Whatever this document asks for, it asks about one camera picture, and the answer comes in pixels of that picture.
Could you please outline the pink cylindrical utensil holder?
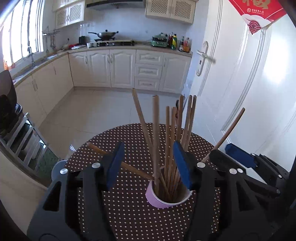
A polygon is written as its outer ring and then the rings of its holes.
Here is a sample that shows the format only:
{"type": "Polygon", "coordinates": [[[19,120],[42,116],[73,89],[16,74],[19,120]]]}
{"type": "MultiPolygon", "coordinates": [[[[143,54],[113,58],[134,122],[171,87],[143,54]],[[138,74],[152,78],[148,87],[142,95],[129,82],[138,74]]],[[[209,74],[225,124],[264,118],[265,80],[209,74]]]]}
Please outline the pink cylindrical utensil holder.
{"type": "Polygon", "coordinates": [[[154,182],[149,181],[145,197],[151,206],[164,209],[185,203],[191,197],[192,193],[180,179],[177,189],[174,190],[172,195],[167,195],[161,182],[159,183],[159,195],[156,195],[154,193],[154,182]]]}

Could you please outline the kitchen faucet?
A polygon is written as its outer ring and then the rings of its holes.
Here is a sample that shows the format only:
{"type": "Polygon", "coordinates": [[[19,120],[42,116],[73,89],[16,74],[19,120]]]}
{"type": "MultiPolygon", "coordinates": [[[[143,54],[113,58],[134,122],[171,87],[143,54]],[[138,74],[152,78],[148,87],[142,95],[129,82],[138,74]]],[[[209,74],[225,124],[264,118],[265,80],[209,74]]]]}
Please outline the kitchen faucet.
{"type": "Polygon", "coordinates": [[[28,46],[28,53],[29,53],[29,57],[31,58],[31,67],[35,67],[36,64],[35,64],[35,61],[34,61],[34,56],[33,56],[33,52],[32,52],[32,48],[31,46],[28,46]]]}

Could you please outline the kitchen window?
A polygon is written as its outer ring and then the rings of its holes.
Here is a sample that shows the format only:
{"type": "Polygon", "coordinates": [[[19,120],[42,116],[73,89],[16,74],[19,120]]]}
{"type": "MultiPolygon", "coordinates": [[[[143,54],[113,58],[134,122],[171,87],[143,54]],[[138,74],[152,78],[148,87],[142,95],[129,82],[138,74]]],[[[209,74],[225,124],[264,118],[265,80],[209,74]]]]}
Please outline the kitchen window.
{"type": "Polygon", "coordinates": [[[44,1],[15,1],[1,20],[1,49],[5,70],[18,61],[44,51],[42,27],[44,1]]]}

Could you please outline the white door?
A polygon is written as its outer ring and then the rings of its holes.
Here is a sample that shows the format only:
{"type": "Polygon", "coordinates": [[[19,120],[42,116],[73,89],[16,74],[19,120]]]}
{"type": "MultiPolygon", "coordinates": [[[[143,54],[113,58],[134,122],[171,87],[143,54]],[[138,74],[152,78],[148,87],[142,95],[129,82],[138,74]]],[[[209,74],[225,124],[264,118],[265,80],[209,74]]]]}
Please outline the white door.
{"type": "Polygon", "coordinates": [[[189,94],[197,96],[193,132],[217,144],[242,108],[227,143],[286,169],[295,159],[295,25],[289,15],[251,34],[229,1],[198,1],[189,94]],[[209,43],[201,76],[197,50],[209,43]]]}

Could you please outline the brown polka dot tablecloth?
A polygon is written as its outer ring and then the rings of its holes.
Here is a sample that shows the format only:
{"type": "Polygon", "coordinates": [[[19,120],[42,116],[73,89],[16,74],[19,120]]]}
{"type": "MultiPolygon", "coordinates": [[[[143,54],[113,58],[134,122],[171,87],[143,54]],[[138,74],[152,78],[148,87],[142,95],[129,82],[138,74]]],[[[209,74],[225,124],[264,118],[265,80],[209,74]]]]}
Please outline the brown polka dot tablecloth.
{"type": "MultiPolygon", "coordinates": [[[[152,161],[139,123],[117,126],[85,141],[111,152],[118,142],[125,143],[125,162],[152,174],[152,161]]],[[[68,159],[71,172],[83,170],[101,156],[83,145],[68,159]]],[[[191,134],[188,151],[203,159],[213,145],[191,134]]],[[[151,206],[145,192],[149,180],[121,169],[109,192],[103,192],[108,220],[116,240],[183,240],[193,212],[196,193],[183,204],[160,209],[151,206]]]]}

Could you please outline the metal shelf rack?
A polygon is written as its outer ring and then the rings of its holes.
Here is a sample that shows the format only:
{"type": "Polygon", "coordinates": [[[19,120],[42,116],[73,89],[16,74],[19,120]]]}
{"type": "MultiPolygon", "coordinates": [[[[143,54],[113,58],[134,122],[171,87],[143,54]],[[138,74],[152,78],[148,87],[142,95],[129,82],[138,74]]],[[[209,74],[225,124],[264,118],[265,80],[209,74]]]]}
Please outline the metal shelf rack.
{"type": "Polygon", "coordinates": [[[45,186],[51,183],[51,171],[60,159],[29,113],[22,114],[11,132],[1,137],[1,147],[25,174],[45,186]]]}

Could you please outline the cream lower cabinets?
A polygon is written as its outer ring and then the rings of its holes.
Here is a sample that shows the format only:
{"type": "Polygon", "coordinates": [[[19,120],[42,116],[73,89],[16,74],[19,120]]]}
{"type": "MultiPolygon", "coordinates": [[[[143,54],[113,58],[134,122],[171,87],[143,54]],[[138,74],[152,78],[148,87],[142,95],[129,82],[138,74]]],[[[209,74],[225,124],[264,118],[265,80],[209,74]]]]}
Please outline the cream lower cabinets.
{"type": "Polygon", "coordinates": [[[192,54],[148,46],[104,47],[49,56],[14,79],[18,103],[36,125],[74,87],[179,94],[192,54]]]}

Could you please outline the cream cabinets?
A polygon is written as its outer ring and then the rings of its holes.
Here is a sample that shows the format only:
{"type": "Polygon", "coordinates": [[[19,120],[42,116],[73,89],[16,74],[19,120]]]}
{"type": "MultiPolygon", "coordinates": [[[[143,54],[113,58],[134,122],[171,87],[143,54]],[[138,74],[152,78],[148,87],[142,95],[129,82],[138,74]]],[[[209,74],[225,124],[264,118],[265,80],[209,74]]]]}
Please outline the cream cabinets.
{"type": "Polygon", "coordinates": [[[87,34],[88,32],[98,33],[109,30],[133,36],[175,32],[181,35],[186,32],[189,26],[189,23],[173,19],[147,17],[144,8],[119,8],[102,11],[86,9],[83,21],[66,26],[63,31],[73,34],[75,31],[81,30],[87,34]]]}
{"type": "Polygon", "coordinates": [[[192,54],[148,46],[104,47],[49,56],[14,79],[18,103],[36,125],[74,87],[179,94],[192,54]]]}

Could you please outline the dark soy sauce bottle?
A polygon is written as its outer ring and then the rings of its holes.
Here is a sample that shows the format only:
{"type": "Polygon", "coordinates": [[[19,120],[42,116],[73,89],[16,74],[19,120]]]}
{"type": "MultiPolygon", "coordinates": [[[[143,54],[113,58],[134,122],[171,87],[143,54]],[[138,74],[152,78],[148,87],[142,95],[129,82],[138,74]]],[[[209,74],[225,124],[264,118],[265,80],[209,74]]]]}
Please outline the dark soy sauce bottle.
{"type": "Polygon", "coordinates": [[[184,48],[184,36],[182,36],[182,39],[180,40],[180,44],[179,44],[179,51],[183,51],[184,48]]]}

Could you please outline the green yellow oil bottle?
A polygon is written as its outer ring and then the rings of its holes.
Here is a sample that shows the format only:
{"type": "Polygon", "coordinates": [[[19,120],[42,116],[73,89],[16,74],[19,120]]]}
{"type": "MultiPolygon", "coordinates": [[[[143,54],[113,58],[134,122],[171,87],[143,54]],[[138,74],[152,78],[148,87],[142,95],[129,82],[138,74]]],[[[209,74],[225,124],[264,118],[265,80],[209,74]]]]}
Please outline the green yellow oil bottle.
{"type": "Polygon", "coordinates": [[[177,35],[174,34],[171,38],[171,49],[172,50],[175,50],[177,48],[177,42],[178,42],[177,35]]]}

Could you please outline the green electric cooker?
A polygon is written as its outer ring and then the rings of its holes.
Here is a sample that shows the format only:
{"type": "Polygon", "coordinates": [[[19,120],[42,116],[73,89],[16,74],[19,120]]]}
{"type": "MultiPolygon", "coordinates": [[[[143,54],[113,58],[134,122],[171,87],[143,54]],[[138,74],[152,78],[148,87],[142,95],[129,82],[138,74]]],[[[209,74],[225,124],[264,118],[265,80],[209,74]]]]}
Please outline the green electric cooker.
{"type": "Polygon", "coordinates": [[[168,35],[164,33],[154,35],[151,40],[151,46],[166,48],[168,46],[168,35]]]}

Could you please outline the gas stove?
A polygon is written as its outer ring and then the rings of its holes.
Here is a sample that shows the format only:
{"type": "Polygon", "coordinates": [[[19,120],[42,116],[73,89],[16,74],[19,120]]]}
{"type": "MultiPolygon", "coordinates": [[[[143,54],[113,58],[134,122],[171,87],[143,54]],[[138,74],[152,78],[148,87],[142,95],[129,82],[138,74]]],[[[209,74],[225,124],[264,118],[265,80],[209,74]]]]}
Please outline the gas stove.
{"type": "Polygon", "coordinates": [[[134,46],[134,40],[108,40],[108,41],[95,41],[96,47],[109,47],[109,46],[134,46]]]}

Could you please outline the black wok with lid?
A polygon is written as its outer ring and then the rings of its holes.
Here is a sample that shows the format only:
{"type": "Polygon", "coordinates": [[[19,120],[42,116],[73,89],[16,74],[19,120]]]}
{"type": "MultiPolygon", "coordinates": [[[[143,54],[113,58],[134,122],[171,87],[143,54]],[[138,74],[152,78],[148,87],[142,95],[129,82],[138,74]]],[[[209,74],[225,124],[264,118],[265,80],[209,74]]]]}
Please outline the black wok with lid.
{"type": "Polygon", "coordinates": [[[104,32],[88,32],[89,34],[94,34],[96,35],[100,40],[110,40],[110,39],[114,39],[115,35],[117,33],[119,33],[119,31],[116,32],[109,32],[108,30],[105,30],[104,32]]]}

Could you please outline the black kettle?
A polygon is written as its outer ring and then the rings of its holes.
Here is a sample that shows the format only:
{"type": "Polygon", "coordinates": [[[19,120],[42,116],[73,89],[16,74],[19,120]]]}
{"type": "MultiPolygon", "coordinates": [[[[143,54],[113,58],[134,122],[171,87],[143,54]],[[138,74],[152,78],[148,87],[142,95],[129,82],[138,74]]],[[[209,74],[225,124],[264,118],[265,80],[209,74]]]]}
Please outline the black kettle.
{"type": "Polygon", "coordinates": [[[86,37],[85,36],[80,36],[79,37],[79,45],[86,45],[86,37]]]}

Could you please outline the range hood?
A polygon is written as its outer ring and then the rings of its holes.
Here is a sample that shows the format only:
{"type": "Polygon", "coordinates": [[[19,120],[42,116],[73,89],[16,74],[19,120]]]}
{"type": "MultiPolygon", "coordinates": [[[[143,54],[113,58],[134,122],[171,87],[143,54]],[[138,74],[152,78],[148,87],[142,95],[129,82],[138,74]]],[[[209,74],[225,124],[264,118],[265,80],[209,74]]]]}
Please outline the range hood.
{"type": "Polygon", "coordinates": [[[109,0],[109,1],[85,1],[86,8],[98,11],[106,9],[138,9],[144,8],[147,1],[143,0],[109,0]]]}

